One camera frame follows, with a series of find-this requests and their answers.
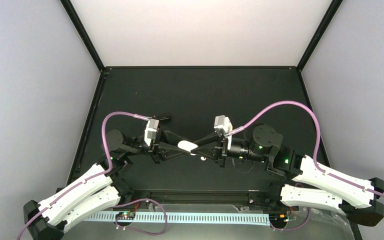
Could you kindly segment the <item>black earbud charging case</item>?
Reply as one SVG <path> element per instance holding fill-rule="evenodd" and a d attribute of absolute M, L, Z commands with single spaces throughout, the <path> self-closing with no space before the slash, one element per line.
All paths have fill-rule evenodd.
<path fill-rule="evenodd" d="M 156 116 L 159 121 L 169 121 L 172 118 L 170 113 L 163 113 Z"/>

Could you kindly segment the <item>white capsule object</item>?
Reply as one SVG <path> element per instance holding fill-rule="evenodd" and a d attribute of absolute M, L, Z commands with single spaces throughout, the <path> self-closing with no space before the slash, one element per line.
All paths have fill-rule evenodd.
<path fill-rule="evenodd" d="M 187 140 L 181 140 L 178 142 L 177 147 L 181 150 L 187 151 L 191 155 L 194 155 L 194 153 L 192 153 L 191 151 L 196 149 L 198 145 Z"/>

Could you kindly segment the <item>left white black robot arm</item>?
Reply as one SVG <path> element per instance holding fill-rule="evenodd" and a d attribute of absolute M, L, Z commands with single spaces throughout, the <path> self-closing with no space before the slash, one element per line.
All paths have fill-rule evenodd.
<path fill-rule="evenodd" d="M 130 156 L 149 155 L 155 163 L 191 154 L 198 144 L 169 130 L 146 129 L 144 136 L 128 137 L 119 130 L 104 135 L 109 155 L 94 163 L 78 179 L 39 202 L 23 207 L 24 230 L 34 240 L 60 240 L 71 228 L 105 209 L 138 207 L 148 198 L 134 198 L 123 179 L 133 165 Z"/>

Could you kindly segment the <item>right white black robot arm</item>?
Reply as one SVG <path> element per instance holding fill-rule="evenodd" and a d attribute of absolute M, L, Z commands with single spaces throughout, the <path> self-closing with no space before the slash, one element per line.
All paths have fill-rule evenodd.
<path fill-rule="evenodd" d="M 246 130 L 243 138 L 225 137 L 217 130 L 209 140 L 193 143 L 189 152 L 219 164 L 227 158 L 262 163 L 277 178 L 264 196 L 265 204 L 275 211 L 285 207 L 328 210 L 366 227 L 376 226 L 384 218 L 384 205 L 377 194 L 384 188 L 381 179 L 338 172 L 298 154 L 282 141 L 274 128 L 260 124 Z"/>

